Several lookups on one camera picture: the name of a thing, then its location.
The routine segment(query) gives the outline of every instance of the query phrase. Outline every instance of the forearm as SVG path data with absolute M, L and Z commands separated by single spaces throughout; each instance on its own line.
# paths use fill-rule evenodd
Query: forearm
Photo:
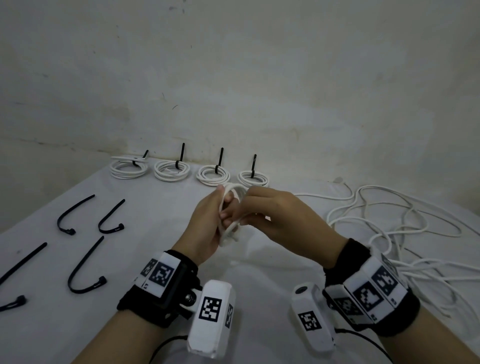
M 404 332 L 379 339 L 394 363 L 480 363 L 468 346 L 423 307 Z
M 163 330 L 132 311 L 118 311 L 72 364 L 147 364 Z

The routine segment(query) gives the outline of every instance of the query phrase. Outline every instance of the white wall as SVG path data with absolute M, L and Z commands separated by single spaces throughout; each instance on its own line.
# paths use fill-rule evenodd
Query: white wall
M 478 1 L 4 0 L 0 187 L 19 196 L 0 228 L 103 152 L 176 158 L 182 142 L 188 160 L 224 146 L 227 168 L 257 153 L 273 177 L 386 183 L 478 211 L 479 13 Z M 34 176 L 19 172 L 28 156 Z

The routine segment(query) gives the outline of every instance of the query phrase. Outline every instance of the right hand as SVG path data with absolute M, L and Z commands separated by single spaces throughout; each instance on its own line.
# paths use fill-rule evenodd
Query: right hand
M 298 197 L 272 188 L 251 187 L 240 203 L 232 201 L 220 217 L 225 227 L 241 218 L 240 225 L 252 225 L 274 242 L 325 268 L 335 265 L 348 241 Z

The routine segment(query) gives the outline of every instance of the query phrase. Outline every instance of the hand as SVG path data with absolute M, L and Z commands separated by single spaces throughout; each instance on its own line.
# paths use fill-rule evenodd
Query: hand
M 299 198 L 272 188 L 251 187 L 239 204 L 232 202 L 220 217 L 224 225 L 241 218 L 240 225 L 252 225 L 274 242 L 325 268 L 335 265 L 348 241 Z
M 198 266 L 210 258 L 218 248 L 220 242 L 217 230 L 218 206 L 222 202 L 224 191 L 225 188 L 219 185 L 198 203 L 185 232 L 172 247 Z

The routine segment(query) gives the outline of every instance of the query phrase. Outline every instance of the white plastic housing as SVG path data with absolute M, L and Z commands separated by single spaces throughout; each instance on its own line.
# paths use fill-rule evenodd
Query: white plastic housing
M 317 352 L 334 350 L 335 330 L 330 309 L 318 286 L 311 282 L 296 286 L 292 292 L 291 305 L 311 347 Z
M 219 280 L 209 280 L 202 291 L 198 311 L 188 334 L 188 351 L 221 359 L 227 350 L 235 307 L 235 290 Z

